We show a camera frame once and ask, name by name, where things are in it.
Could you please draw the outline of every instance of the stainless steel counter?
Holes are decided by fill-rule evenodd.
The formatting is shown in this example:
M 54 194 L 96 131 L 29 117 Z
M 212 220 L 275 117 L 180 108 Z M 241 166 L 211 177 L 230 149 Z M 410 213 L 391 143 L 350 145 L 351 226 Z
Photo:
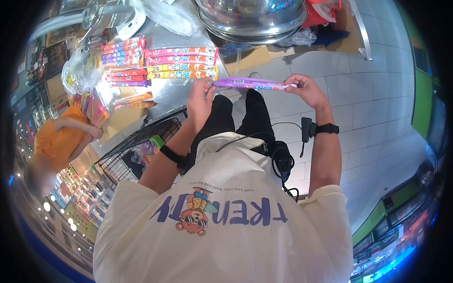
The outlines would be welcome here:
M 191 1 L 176 1 L 178 4 L 190 9 L 196 14 L 196 8 Z M 209 38 L 206 29 L 200 22 L 201 33 L 195 34 L 192 37 L 184 37 L 174 34 L 162 26 L 156 25 L 155 22 L 146 18 L 144 25 L 139 29 L 135 36 L 144 35 L 146 38 L 145 48 L 173 48 L 173 47 L 215 47 L 212 40 Z M 116 34 L 114 41 L 121 41 Z M 216 60 L 217 79 L 227 78 L 228 74 L 223 65 L 221 57 L 218 55 Z M 137 91 L 151 91 L 153 99 L 157 103 L 156 106 L 147 109 L 148 123 L 160 120 L 166 116 L 170 116 L 174 112 L 185 108 L 187 98 L 192 88 L 193 79 L 151 79 L 151 86 L 135 87 Z

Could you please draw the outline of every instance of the man's left hand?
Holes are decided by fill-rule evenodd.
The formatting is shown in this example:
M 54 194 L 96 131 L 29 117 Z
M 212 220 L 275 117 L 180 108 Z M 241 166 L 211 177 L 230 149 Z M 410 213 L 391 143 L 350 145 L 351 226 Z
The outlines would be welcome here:
M 195 80 L 187 100 L 188 117 L 186 122 L 193 124 L 196 133 L 201 131 L 211 114 L 212 98 L 216 87 L 207 83 L 210 80 L 210 77 Z

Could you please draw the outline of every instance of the black wristband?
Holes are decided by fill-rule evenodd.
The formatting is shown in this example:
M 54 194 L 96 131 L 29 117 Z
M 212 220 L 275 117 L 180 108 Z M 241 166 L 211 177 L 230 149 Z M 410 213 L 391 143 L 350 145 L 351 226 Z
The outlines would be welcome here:
M 186 164 L 186 157 L 185 156 L 176 154 L 174 151 L 172 151 L 165 144 L 160 148 L 160 152 L 162 152 L 171 161 L 175 162 L 179 169 L 183 169 L 184 168 L 184 166 Z
M 325 125 L 316 125 L 316 130 L 314 134 L 319 133 L 329 133 L 329 134 L 338 134 L 340 132 L 340 128 L 334 124 L 327 123 Z

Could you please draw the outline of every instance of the person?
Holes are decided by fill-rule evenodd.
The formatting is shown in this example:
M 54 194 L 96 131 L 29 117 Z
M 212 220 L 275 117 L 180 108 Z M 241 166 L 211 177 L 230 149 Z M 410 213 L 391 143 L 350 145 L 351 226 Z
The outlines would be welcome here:
M 34 139 L 34 155 L 24 170 L 27 190 L 36 197 L 48 195 L 56 183 L 56 175 L 77 158 L 102 130 L 89 125 L 78 106 L 70 106 L 57 119 L 49 119 Z
M 96 236 L 96 282 L 348 282 L 352 235 L 337 135 L 315 136 L 308 199 L 297 203 L 271 158 L 254 151 L 275 138 L 248 137 L 219 150 L 271 131 L 261 94 L 247 92 L 235 132 L 232 103 L 221 95 L 212 101 L 209 80 L 193 83 L 188 117 L 166 144 L 174 155 L 161 150 L 138 183 L 119 182 Z M 293 74 L 283 84 L 297 85 L 285 91 L 315 110 L 318 125 L 334 124 L 312 78 Z M 189 149 L 195 165 L 172 187 L 179 170 L 172 159 Z

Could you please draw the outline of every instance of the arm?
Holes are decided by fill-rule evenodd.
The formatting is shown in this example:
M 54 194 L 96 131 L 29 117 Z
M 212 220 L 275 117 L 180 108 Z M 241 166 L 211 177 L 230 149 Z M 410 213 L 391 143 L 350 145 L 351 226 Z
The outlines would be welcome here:
M 166 144 L 178 155 L 185 156 L 189 152 L 195 136 L 203 128 L 211 113 L 215 87 L 210 88 L 207 83 L 210 80 L 209 77 L 206 77 L 193 83 L 187 101 L 188 118 Z M 170 189 L 178 172 L 177 164 L 163 153 L 158 152 L 143 172 L 139 184 L 158 194 L 163 194 Z
M 94 141 L 94 138 L 91 135 L 87 135 L 83 141 L 81 141 L 77 147 L 73 150 L 69 158 L 67 159 L 67 162 L 70 163 L 74 159 L 76 159 L 83 151 L 84 148 L 87 147 L 87 145 Z
M 287 93 L 300 96 L 311 108 L 315 110 L 316 124 L 335 124 L 332 108 L 322 90 L 312 78 L 304 75 L 293 74 L 283 84 L 297 84 L 298 87 L 289 86 Z M 326 185 L 339 185 L 341 176 L 341 149 L 336 134 L 319 133 L 313 142 L 310 187 L 308 196 Z
M 55 131 L 61 130 L 63 127 L 73 128 L 82 130 L 88 134 L 91 134 L 94 138 L 100 139 L 102 137 L 102 130 L 95 127 L 88 125 L 80 120 L 71 118 L 69 116 L 62 116 L 60 118 L 52 120 L 53 127 Z

